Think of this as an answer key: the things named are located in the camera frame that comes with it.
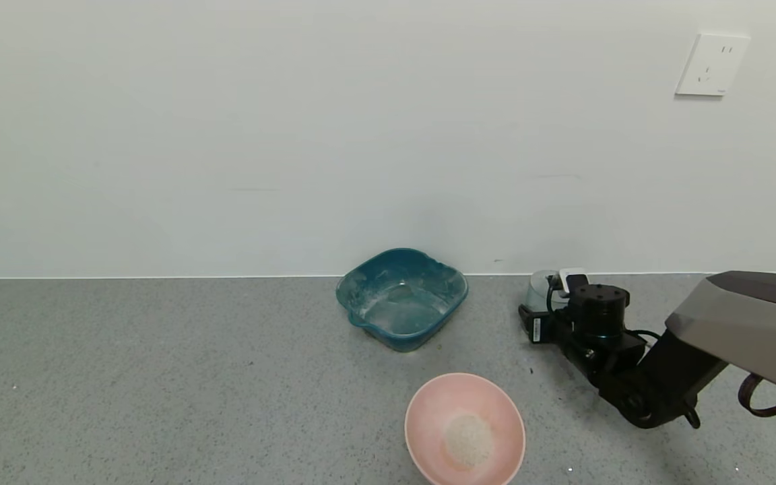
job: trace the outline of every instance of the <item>white wall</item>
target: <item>white wall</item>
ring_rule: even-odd
[[[752,37],[723,100],[672,95],[699,32]],[[776,2],[0,2],[0,276],[396,246],[776,270]]]

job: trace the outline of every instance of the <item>speckled floor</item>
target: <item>speckled floor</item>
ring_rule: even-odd
[[[600,280],[632,292],[628,326],[661,331],[700,278]],[[336,282],[0,280],[0,484],[422,484],[403,414],[452,371],[520,408],[514,483],[776,483],[776,418],[740,408],[739,369],[700,394],[701,429],[639,430],[558,351],[529,347],[521,277],[470,278],[409,354],[348,325]]]

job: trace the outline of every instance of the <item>black strap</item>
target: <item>black strap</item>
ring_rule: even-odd
[[[742,408],[748,410],[752,415],[760,418],[770,418],[776,416],[776,406],[765,409],[754,409],[750,406],[750,400],[754,397],[754,391],[761,381],[763,381],[761,375],[751,373],[745,377],[742,386],[738,389],[738,402],[742,405]]]

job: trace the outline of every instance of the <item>black cable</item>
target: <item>black cable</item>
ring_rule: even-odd
[[[750,399],[754,397],[754,391],[756,387],[763,381],[761,375],[751,373],[742,381],[742,386],[738,389],[738,402],[742,405],[742,408],[748,410],[752,415],[760,418],[770,418],[776,416],[776,406],[771,406],[765,409],[754,409],[750,406]]]
[[[558,317],[555,315],[555,311],[552,310],[552,288],[555,285],[552,283],[552,276],[548,277],[547,279],[547,313],[550,314],[551,317],[554,317],[554,319],[558,319]]]
[[[554,276],[548,276],[547,277],[547,313],[557,322],[561,323],[568,323],[570,325],[571,322],[568,322],[566,319],[563,319],[560,314],[555,313],[555,310],[552,310],[552,292],[555,290],[555,283],[552,282],[552,278]]]
[[[648,335],[649,337],[654,337],[655,340],[660,340],[660,335],[650,331],[650,329],[628,329],[628,331],[625,332],[627,332],[629,335],[634,335],[634,337],[637,335]]]

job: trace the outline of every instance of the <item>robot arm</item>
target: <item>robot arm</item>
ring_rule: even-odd
[[[739,402],[754,415],[776,415],[776,406],[750,406],[763,378],[776,384],[776,274],[709,276],[666,319],[666,332],[648,353],[643,335],[651,332],[624,328],[627,291],[574,282],[566,289],[550,280],[569,294],[567,308],[533,313],[521,306],[523,322],[536,321],[543,335],[536,343],[558,344],[635,426],[652,428],[684,416],[698,428],[697,394],[730,363],[751,372]]]

